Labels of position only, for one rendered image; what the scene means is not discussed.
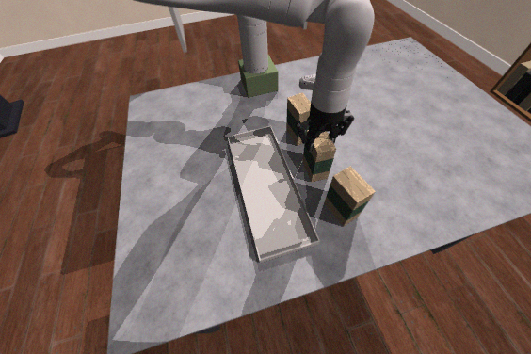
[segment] baseboard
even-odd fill
[[[411,17],[418,20],[420,23],[431,28],[438,34],[441,34],[447,40],[451,41],[469,55],[475,57],[477,60],[484,63],[494,71],[504,74],[509,68],[510,64],[502,60],[500,57],[492,54],[478,44],[472,42],[459,32],[453,30],[449,26],[441,23],[437,19],[431,17],[429,14],[423,12],[411,3],[405,0],[387,0],[396,7],[408,13]],[[218,17],[230,16],[227,13],[212,13],[208,11],[195,11],[187,13],[182,16],[183,24],[195,23],[203,20],[216,19]],[[53,38],[50,40],[39,40],[36,42],[23,43],[20,45],[13,45],[0,48],[0,61],[3,57],[17,56],[31,52],[44,51],[47,49],[58,48],[61,46],[75,45],[76,43],[88,42],[91,40],[103,40],[105,38],[117,37],[120,35],[133,34],[141,31],[149,31],[156,28],[164,28],[173,26],[171,17],[157,20],[149,20],[148,22],[134,23],[127,25],[119,25],[111,28],[104,28],[95,31],[89,31],[81,34],[69,35],[66,37]]]
[[[477,43],[469,40],[461,35],[456,30],[450,28],[448,25],[441,23],[439,20],[431,17],[429,14],[420,10],[406,0],[386,0],[391,2],[397,8],[408,13],[412,18],[431,28],[436,33],[442,35],[444,38],[457,45],[460,49],[465,51],[470,56],[476,58],[487,67],[493,69],[499,74],[504,74],[509,68],[510,64],[500,57],[492,54],[487,49],[479,46]]]

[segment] rectangular tray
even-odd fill
[[[258,261],[318,243],[273,129],[226,139]]]

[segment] white tray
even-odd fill
[[[227,140],[258,261],[318,243],[271,127]]]

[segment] tray rim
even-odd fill
[[[275,151],[279,154],[279,156],[280,156],[280,158],[282,160],[282,164],[283,164],[284,169],[286,170],[287,175],[288,175],[288,182],[289,182],[290,186],[293,188],[293,190],[295,191],[295,194],[296,194],[297,199],[298,199],[298,203],[300,204],[300,206],[301,206],[301,208],[303,210],[303,213],[304,213],[304,217],[301,218],[301,222],[302,222],[302,225],[304,227],[304,230],[307,232],[307,235],[310,238],[310,243],[307,244],[307,245],[301,246],[299,243],[297,243],[295,245],[291,245],[291,246],[288,246],[286,248],[273,250],[273,251],[270,252],[269,255],[267,255],[267,253],[262,253],[261,254],[258,251],[258,249],[256,248],[256,240],[255,240],[254,234],[252,232],[252,228],[250,226],[249,214],[247,213],[247,206],[245,205],[245,200],[244,200],[244,197],[243,197],[244,195],[243,195],[243,191],[241,189],[241,184],[239,182],[239,179],[237,178],[237,171],[236,171],[235,162],[234,162],[234,159],[233,159],[233,152],[231,150],[231,143],[241,142],[241,141],[246,140],[246,138],[256,137],[256,136],[260,136],[260,137],[270,136],[271,137],[271,141],[273,142],[273,146],[275,148]],[[293,175],[291,174],[291,171],[290,171],[290,169],[287,166],[286,160],[285,160],[284,156],[282,155],[282,152],[281,152],[282,148],[279,145],[279,142],[277,141],[277,138],[275,137],[275,133],[273,131],[273,128],[271,128],[271,126],[268,125],[267,127],[257,128],[257,129],[251,130],[251,131],[245,131],[245,132],[234,134],[234,135],[231,135],[231,136],[226,136],[225,139],[227,140],[227,147],[228,147],[228,151],[227,152],[228,152],[228,154],[229,154],[229,156],[231,158],[231,161],[233,163],[234,172],[236,173],[236,175],[235,175],[236,176],[236,182],[238,184],[238,190],[239,190],[239,193],[240,193],[240,196],[241,196],[241,199],[242,199],[242,204],[243,204],[244,211],[245,211],[245,218],[246,218],[246,221],[247,221],[248,226],[249,226],[249,232],[250,232],[251,237],[252,237],[252,244],[253,244],[253,247],[254,247],[254,252],[256,253],[256,257],[258,258],[258,261],[261,262],[261,261],[264,261],[264,260],[271,260],[273,258],[280,257],[280,256],[282,256],[284,254],[295,252],[295,251],[298,251],[300,249],[306,249],[306,248],[308,248],[310,246],[313,246],[313,245],[316,245],[317,243],[319,243],[319,236],[317,235],[317,231],[315,230],[315,227],[314,227],[314,225],[312,223],[312,220],[311,220],[311,218],[310,218],[310,216],[308,214],[308,210],[306,209],[306,204],[304,203],[304,200],[300,197],[300,193],[298,192],[298,188],[297,188],[297,185],[295,184],[295,181],[293,179]]]

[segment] wooden floor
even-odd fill
[[[369,44],[413,37],[489,94],[499,74],[371,1]],[[318,56],[323,33],[268,24],[269,54]],[[0,63],[0,94],[24,99],[18,133],[0,138],[0,353],[106,353],[129,96],[238,72],[242,58],[235,16],[185,34],[187,54],[168,27]],[[145,352],[529,354],[530,254],[528,215]]]

